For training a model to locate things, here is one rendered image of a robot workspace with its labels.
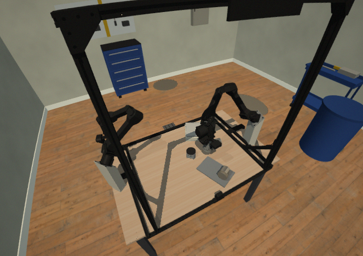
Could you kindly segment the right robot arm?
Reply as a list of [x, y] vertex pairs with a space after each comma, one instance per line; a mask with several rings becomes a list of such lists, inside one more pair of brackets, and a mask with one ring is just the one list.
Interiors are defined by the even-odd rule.
[[[215, 125], [218, 124], [218, 122], [214, 119], [216, 115], [216, 108], [217, 105], [222, 97], [222, 94], [226, 93], [235, 102], [237, 107], [240, 110], [240, 118], [250, 120], [253, 123], [258, 123], [260, 119], [260, 114], [257, 114], [256, 111], [252, 111], [246, 108], [244, 105], [242, 99], [240, 98], [238, 94], [238, 88], [235, 83], [225, 83], [224, 86], [220, 86], [219, 88], [216, 88], [214, 96], [207, 107], [206, 110], [204, 110], [200, 122], [200, 126], [196, 127], [195, 134], [198, 136], [198, 140], [201, 144], [207, 145], [209, 141], [211, 141], [211, 138], [207, 133], [213, 133], [215, 132]], [[204, 122], [207, 121], [207, 122]]]

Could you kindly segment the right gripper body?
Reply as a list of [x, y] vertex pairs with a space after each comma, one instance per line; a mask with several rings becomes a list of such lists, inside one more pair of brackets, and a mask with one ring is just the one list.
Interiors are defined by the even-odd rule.
[[214, 149], [217, 149], [217, 148], [219, 148], [220, 146], [222, 146], [222, 143], [219, 141], [219, 140], [216, 140], [216, 139], [214, 139], [215, 138], [215, 134], [216, 133], [216, 131], [215, 132], [213, 132], [213, 133], [207, 133], [207, 135], [209, 135], [210, 136], [210, 138], [211, 138], [211, 146], [214, 148]]

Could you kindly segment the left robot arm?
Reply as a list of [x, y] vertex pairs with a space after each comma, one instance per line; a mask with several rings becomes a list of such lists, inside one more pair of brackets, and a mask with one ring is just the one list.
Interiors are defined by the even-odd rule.
[[[108, 112], [111, 117], [112, 123], [117, 121], [118, 118], [127, 115], [126, 121], [117, 131], [117, 135], [120, 140], [126, 135], [126, 133], [131, 129], [133, 125], [138, 124], [143, 119], [143, 113], [132, 108], [133, 108], [132, 106], [126, 105], [125, 107], [117, 111]], [[105, 132], [99, 117], [96, 117], [96, 121], [100, 125], [102, 131]], [[108, 138], [104, 141], [101, 152], [103, 155], [100, 164], [112, 167], [111, 165], [114, 162], [114, 157], [117, 155]]]

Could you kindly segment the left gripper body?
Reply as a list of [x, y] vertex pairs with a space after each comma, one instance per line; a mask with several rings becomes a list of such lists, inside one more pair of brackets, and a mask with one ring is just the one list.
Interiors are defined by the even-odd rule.
[[106, 132], [103, 132], [103, 135], [104, 135], [104, 136], [102, 136], [102, 134], [100, 134], [100, 135], [96, 135], [96, 142], [97, 142], [97, 143], [102, 142], [102, 140], [103, 140], [103, 139], [108, 138], [108, 136], [107, 136]]

